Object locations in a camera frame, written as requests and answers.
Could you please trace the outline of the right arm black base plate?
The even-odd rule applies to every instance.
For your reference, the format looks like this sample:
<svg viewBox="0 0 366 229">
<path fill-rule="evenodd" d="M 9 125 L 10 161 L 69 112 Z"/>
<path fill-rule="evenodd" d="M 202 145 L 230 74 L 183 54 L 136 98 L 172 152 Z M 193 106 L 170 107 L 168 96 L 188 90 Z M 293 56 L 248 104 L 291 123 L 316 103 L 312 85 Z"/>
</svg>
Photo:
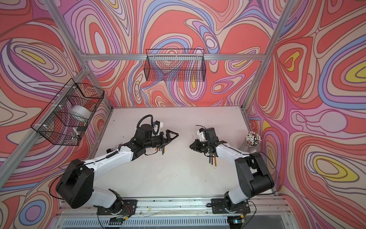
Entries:
<svg viewBox="0 0 366 229">
<path fill-rule="evenodd" d="M 213 214 L 243 214 L 251 212 L 248 201 L 233 204 L 229 198 L 212 198 L 206 205 L 212 209 Z"/>
</svg>

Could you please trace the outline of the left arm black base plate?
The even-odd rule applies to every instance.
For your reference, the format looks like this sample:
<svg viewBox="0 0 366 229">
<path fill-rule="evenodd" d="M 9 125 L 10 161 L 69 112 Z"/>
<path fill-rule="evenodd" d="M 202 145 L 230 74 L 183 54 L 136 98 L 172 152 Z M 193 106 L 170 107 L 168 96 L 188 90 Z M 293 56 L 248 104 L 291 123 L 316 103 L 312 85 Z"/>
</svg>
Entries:
<svg viewBox="0 0 366 229">
<path fill-rule="evenodd" d="M 132 216 L 136 212 L 137 199 L 117 200 L 110 208 L 97 207 L 101 216 Z"/>
</svg>

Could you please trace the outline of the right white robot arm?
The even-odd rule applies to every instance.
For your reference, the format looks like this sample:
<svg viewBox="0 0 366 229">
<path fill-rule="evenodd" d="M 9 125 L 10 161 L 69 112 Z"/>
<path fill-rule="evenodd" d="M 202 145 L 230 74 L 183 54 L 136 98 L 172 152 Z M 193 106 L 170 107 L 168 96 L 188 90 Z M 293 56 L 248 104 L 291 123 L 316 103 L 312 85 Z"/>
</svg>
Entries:
<svg viewBox="0 0 366 229">
<path fill-rule="evenodd" d="M 246 153 L 231 147 L 226 141 L 220 141 L 214 128 L 200 128 L 198 138 L 190 149 L 203 153 L 212 163 L 217 157 L 233 163 L 238 177 L 238 186 L 225 193 L 228 204 L 236 205 L 262 194 L 275 183 L 269 169 L 259 152 Z"/>
</svg>

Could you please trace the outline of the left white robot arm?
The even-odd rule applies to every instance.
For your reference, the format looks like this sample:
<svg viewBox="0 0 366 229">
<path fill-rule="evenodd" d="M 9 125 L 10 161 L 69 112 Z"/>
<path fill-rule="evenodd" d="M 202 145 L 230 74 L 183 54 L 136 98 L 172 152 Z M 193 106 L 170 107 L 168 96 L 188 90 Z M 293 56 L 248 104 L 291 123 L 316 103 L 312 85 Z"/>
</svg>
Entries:
<svg viewBox="0 0 366 229">
<path fill-rule="evenodd" d="M 73 209 L 93 205 L 112 215 L 119 214 L 124 207 L 122 197 L 112 189 L 96 187 L 94 182 L 108 171 L 138 159 L 148 148 L 164 149 L 179 136 L 170 130 L 157 135 L 153 135 L 153 131 L 152 125 L 143 124 L 129 142 L 105 155 L 87 161 L 73 160 L 56 185 L 56 192 Z"/>
</svg>

